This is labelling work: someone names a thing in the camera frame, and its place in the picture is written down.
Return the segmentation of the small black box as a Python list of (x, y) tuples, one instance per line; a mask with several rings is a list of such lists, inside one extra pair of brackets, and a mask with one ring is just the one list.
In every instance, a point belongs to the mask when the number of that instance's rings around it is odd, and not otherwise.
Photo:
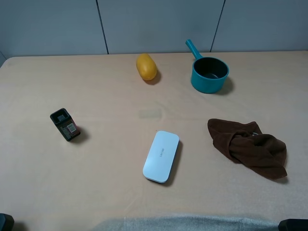
[(73, 138), (81, 134), (79, 128), (65, 108), (61, 108), (52, 113), (50, 119), (66, 141), (71, 141)]

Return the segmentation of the white rectangular case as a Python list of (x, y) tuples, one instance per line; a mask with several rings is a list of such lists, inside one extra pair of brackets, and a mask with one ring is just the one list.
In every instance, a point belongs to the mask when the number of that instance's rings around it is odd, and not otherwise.
[(179, 141), (174, 133), (162, 130), (156, 133), (142, 170), (146, 179), (161, 184), (167, 182)]

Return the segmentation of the yellow mango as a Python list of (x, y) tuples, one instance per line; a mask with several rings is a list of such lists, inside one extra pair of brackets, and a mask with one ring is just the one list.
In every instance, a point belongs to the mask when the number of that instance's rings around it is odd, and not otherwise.
[(147, 53), (143, 53), (138, 56), (136, 68), (141, 78), (145, 81), (154, 79), (157, 74), (156, 64)]

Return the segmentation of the teal saucepan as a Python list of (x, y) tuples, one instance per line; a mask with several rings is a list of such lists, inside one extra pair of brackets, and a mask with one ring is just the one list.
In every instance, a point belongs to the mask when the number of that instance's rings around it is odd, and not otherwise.
[(203, 57), (190, 39), (186, 40), (185, 44), (195, 57), (192, 65), (192, 86), (201, 93), (220, 91), (229, 75), (227, 64), (214, 57)]

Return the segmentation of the brown cloth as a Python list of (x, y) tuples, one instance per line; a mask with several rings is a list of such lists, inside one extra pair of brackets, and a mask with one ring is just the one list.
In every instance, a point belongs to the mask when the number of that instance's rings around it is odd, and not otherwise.
[(242, 124), (212, 118), (207, 127), (214, 147), (229, 160), (269, 180), (287, 176), (286, 144), (270, 134), (263, 134), (255, 121)]

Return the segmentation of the grey fabric at bottom edge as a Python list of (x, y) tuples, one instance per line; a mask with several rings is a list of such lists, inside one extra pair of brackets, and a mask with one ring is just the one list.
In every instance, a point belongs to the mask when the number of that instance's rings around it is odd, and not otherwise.
[(115, 218), (101, 222), (94, 231), (277, 231), (278, 223), (242, 217), (170, 216)]

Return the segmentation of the black right corner block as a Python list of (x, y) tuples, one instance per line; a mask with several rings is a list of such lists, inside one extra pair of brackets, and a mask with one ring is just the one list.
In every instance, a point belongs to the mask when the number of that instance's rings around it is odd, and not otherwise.
[(279, 223), (279, 231), (308, 231), (308, 219), (286, 219)]

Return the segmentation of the black corner block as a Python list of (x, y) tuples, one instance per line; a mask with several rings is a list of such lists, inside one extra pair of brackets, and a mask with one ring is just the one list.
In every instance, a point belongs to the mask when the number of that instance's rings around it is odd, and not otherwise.
[(308, 231), (308, 219), (286, 219), (279, 223), (279, 231)]
[(13, 226), (13, 217), (8, 214), (0, 213), (0, 231), (11, 231)]

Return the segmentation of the black left corner block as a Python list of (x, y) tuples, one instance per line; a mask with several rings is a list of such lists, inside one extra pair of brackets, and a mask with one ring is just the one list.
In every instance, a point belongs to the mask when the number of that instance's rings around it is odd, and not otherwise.
[(8, 214), (0, 213), (0, 231), (11, 231), (13, 226), (13, 217)]

